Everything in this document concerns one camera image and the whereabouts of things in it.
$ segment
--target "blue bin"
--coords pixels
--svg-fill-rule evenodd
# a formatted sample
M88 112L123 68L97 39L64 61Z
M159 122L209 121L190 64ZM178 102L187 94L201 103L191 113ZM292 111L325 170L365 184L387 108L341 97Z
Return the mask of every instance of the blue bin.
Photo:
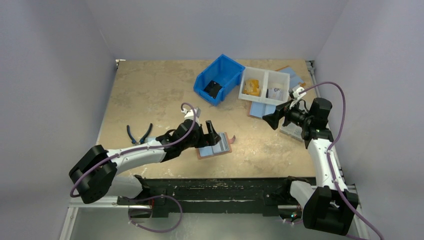
M240 85L244 70L243 65L222 54L197 76L193 89L204 100L217 106L235 86ZM211 81L221 86L215 98L204 91Z

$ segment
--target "yellow package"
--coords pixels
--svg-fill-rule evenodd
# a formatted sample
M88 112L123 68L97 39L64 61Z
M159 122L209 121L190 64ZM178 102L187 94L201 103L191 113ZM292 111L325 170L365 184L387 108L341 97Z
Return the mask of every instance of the yellow package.
M244 81L243 94L259 97L261 95L259 80L249 79Z

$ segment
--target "gray wall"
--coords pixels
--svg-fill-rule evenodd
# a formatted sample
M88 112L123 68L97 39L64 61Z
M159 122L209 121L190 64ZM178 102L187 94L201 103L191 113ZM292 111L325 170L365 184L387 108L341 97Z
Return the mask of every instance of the gray wall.
M115 75L83 0L0 7L0 239L58 239Z
M423 13L422 1L349 1L316 59L317 81L346 93L336 147L347 182L389 240L423 239ZM340 93L320 91L339 129Z
M87 0L116 59L315 59L347 0Z

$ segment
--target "table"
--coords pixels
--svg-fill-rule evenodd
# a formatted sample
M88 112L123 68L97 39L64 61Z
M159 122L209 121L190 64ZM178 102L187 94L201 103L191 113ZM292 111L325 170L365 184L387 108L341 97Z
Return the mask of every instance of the table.
M244 66L277 70L290 66L312 86L312 79L303 59L241 59ZM213 106L193 91L197 75L212 60L121 61L100 129L98 143L105 149L131 147L126 125L134 138L146 132L153 123L151 136L163 135L183 122L182 102L201 109L200 121L206 131L211 120L217 132L235 135L232 153L198 159L194 148L178 158L153 163L123 172L146 178L255 178L314 177L313 162L303 142L289 137L257 118L248 117L250 103L238 99L239 86L223 102ZM316 97L309 91L304 99Z

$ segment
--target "white bin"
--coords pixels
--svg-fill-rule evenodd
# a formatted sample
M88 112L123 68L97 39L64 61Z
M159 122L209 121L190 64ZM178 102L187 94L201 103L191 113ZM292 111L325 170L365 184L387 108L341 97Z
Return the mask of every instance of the white bin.
M243 93L245 81L257 79L259 81L260 96L252 96ZM267 98L267 89L278 88L282 90L279 100ZM272 105L280 105L289 99L290 74L278 71L265 70L247 66L241 77L240 92L238 98Z

